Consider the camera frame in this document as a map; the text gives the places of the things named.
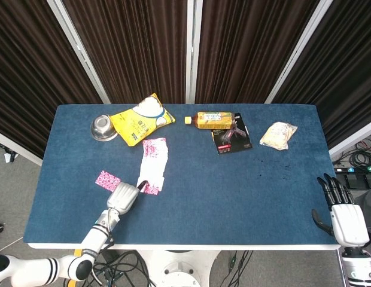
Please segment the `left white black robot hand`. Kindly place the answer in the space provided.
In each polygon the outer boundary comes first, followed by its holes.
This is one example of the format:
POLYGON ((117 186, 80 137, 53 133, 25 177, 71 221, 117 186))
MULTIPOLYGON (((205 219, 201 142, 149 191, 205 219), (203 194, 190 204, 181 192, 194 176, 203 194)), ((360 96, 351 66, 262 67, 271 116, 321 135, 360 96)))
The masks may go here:
POLYGON ((119 215, 127 213, 141 190, 148 183, 147 180, 142 181, 137 187, 120 182, 107 200, 107 208, 115 209, 119 215))

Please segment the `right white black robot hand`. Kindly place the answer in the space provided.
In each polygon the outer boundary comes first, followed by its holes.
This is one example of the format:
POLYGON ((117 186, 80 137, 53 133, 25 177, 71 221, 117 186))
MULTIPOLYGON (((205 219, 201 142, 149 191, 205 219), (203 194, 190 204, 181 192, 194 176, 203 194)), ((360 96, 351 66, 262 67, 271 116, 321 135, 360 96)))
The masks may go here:
POLYGON ((366 222, 361 207, 346 186, 329 174, 318 177, 330 212, 331 225, 323 223, 318 212, 311 211, 315 225, 334 237, 344 248, 361 248, 370 241, 366 222))

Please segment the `small pink patterned packet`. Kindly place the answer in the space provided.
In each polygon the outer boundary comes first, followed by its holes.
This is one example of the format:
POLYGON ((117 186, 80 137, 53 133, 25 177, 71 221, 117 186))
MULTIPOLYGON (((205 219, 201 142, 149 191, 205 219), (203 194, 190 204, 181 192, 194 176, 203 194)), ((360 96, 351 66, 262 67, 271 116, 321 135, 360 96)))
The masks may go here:
POLYGON ((117 185, 121 182, 120 178, 102 170, 97 179, 95 180, 95 184, 113 192, 117 185))

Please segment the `pink white patterned packet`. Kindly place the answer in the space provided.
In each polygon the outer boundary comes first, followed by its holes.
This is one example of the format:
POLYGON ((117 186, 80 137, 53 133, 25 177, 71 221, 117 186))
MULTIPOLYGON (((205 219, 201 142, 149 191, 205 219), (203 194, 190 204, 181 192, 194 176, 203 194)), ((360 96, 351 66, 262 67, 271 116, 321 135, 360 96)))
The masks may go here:
POLYGON ((143 141, 143 157, 137 185, 147 181, 141 192, 157 196, 163 188, 164 173, 168 161, 166 138, 143 141))

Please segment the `black power strip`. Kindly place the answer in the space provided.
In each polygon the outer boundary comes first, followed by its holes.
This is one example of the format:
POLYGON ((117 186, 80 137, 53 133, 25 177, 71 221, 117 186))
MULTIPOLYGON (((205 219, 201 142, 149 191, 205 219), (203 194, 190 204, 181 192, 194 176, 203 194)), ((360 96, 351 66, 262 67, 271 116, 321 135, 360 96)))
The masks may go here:
POLYGON ((371 167, 366 169, 361 169, 357 167, 335 167, 335 173, 362 173, 362 174, 371 174, 371 167))

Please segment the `stainless steel bowl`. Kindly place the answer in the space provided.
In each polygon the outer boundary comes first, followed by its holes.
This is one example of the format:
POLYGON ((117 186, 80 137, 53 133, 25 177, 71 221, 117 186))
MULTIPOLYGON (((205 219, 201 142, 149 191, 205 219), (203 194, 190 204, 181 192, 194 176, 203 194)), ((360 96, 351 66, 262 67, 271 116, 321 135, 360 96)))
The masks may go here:
POLYGON ((90 132, 92 137, 100 142, 111 141, 117 136, 117 132, 108 115, 99 115, 91 123, 90 132))

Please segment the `yellow snack bag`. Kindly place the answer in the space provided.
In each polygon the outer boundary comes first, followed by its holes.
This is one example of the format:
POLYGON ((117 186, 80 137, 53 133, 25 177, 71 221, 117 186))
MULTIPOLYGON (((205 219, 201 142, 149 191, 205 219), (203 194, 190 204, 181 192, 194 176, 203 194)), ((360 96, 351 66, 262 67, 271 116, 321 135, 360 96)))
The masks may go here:
POLYGON ((176 122, 155 93, 133 108, 110 116, 110 120, 128 146, 135 146, 158 128, 176 122))

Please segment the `blue felt table cover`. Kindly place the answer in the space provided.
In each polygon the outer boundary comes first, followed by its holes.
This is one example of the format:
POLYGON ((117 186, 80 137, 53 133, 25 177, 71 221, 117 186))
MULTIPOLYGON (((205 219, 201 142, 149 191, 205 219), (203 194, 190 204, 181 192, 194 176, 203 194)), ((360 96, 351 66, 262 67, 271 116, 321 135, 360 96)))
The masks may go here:
MULTIPOLYGON (((110 192, 95 184, 102 170, 136 185, 143 147, 122 138, 94 140, 92 121, 127 105, 60 105, 45 149, 23 240, 35 248, 72 248, 107 207, 110 192)), ((151 137, 166 138, 162 191, 140 194, 113 231, 118 248, 335 249, 313 222, 330 222, 317 177, 333 174, 317 108, 299 104, 168 104, 176 122, 151 137), (210 131, 184 124, 199 111, 238 112, 252 149, 218 154, 210 131), (275 122, 298 129, 288 150, 259 144, 275 122)))

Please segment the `wrapped pale bread packet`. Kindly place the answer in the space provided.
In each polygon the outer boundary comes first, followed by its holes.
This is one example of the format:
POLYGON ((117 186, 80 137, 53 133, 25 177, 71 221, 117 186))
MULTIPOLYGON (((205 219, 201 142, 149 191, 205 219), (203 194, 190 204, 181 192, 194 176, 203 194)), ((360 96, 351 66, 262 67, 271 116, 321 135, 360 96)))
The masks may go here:
POLYGON ((285 122, 273 123, 259 141, 260 145, 274 148, 278 151, 288 150, 288 141, 298 127, 285 122))

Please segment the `yellow-capped tea bottle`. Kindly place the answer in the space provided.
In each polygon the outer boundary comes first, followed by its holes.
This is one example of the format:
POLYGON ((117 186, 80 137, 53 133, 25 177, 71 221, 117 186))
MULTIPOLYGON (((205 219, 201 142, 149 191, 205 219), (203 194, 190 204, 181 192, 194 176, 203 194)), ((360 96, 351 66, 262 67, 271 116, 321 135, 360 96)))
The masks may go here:
POLYGON ((207 130, 229 130, 236 124, 235 115, 231 112, 197 112, 184 117, 184 123, 207 130))

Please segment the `black glue gun package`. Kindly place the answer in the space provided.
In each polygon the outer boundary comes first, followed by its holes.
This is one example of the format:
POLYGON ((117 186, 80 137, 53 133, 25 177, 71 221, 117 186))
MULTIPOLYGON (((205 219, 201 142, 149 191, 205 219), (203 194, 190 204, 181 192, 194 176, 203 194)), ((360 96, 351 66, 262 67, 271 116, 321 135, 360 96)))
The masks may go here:
POLYGON ((229 130, 212 130, 212 139, 218 154, 252 149, 250 134, 240 113, 235 114, 235 126, 229 130))

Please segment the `dark brown curtain panel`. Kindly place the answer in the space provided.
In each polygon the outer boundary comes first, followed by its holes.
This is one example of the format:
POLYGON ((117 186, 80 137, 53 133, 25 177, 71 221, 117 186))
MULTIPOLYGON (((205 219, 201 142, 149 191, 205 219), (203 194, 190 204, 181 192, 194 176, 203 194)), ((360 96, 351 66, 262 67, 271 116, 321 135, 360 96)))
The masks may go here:
POLYGON ((272 102, 315 105, 329 148, 371 123, 371 0, 333 0, 272 102))
POLYGON ((43 158, 56 109, 102 101, 46 0, 0 0, 0 133, 43 158))
POLYGON ((264 103, 320 0, 203 0, 196 103, 264 103))
POLYGON ((111 103, 184 103, 187 0, 63 0, 111 103))

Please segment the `white partition rail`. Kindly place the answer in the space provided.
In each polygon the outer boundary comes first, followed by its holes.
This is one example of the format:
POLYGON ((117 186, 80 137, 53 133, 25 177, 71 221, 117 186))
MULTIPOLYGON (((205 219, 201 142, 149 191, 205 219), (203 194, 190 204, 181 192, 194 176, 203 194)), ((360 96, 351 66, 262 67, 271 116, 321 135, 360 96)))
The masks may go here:
POLYGON ((27 149, 23 148, 21 145, 17 144, 15 141, 12 141, 10 138, 4 136, 0 133, 0 144, 5 145, 7 148, 15 151, 22 157, 28 159, 29 161, 37 164, 39 167, 42 166, 42 159, 35 154, 31 153, 27 149))
POLYGON ((335 158, 343 151, 348 149, 350 146, 355 145, 357 142, 363 140, 364 138, 367 138, 370 135, 371 135, 371 122, 362 127, 360 130, 353 133, 351 136, 341 141, 333 148, 329 149, 330 158, 335 158))

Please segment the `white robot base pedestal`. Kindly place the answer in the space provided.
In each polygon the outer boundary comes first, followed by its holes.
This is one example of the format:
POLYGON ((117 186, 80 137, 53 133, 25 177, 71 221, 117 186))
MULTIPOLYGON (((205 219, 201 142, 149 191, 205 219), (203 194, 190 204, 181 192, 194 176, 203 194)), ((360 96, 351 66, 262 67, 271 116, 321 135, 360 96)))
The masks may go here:
POLYGON ((219 251, 165 250, 138 252, 156 287, 210 287, 210 274, 219 251))

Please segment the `white partition post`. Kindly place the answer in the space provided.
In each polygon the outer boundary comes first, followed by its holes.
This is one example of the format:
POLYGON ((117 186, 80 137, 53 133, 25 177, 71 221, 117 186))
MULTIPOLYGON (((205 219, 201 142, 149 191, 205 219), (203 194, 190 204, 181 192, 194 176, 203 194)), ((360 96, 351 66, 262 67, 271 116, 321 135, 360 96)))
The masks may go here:
POLYGON ((87 53, 87 50, 78 34, 77 29, 62 0, 46 0, 48 6, 53 12, 59 26, 62 28, 67 40, 69 41, 76 57, 83 67, 87 77, 89 78, 93 88, 96 90, 103 104, 111 104, 111 101, 105 91, 105 88, 93 66, 92 61, 87 53))
POLYGON ((264 104, 273 102, 332 3, 333 0, 319 1, 264 104))
POLYGON ((185 103, 195 104, 203 0, 187 0, 185 103))

